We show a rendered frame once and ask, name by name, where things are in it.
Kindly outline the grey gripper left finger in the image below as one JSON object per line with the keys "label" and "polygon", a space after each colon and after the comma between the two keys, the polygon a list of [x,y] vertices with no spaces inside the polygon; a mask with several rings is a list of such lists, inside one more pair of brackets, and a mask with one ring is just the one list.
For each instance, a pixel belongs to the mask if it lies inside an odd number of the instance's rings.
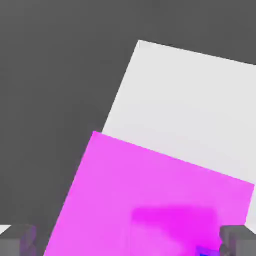
{"label": "grey gripper left finger", "polygon": [[37,256],[36,236],[33,225],[12,225],[0,235],[0,256]]}

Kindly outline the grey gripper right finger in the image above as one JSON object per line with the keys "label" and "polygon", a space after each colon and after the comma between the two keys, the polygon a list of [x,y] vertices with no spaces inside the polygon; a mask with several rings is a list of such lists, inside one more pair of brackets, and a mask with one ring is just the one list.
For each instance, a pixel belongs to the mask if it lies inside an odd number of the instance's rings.
{"label": "grey gripper right finger", "polygon": [[223,225],[220,256],[256,256],[256,234],[244,225]]}

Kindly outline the small blue cube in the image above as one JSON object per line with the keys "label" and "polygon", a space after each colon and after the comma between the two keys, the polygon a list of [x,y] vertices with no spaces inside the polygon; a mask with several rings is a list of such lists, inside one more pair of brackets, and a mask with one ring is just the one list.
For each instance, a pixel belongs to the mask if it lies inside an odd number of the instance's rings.
{"label": "small blue cube", "polygon": [[217,250],[197,246],[195,250],[195,256],[220,256],[220,252]]}

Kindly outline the large magenta box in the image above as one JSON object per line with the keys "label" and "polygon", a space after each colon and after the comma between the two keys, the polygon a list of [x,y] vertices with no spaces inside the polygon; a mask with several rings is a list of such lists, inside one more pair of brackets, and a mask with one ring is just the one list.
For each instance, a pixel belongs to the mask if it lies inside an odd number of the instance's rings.
{"label": "large magenta box", "polygon": [[196,256],[246,222],[254,185],[93,132],[44,256]]}

